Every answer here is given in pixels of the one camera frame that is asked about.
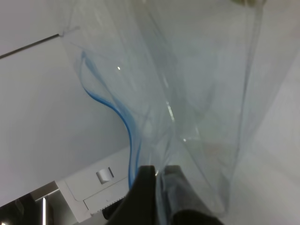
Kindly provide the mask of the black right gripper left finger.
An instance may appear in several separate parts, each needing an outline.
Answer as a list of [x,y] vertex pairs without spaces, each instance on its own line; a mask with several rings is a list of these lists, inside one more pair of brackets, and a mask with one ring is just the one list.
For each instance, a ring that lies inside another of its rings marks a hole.
[[155,168],[139,167],[135,181],[108,225],[153,225],[155,223]]

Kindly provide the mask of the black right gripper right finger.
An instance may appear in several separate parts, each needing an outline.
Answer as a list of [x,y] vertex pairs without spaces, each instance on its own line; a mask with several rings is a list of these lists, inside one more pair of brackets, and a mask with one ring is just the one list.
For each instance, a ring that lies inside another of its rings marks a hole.
[[192,189],[180,166],[161,172],[161,224],[221,225]]

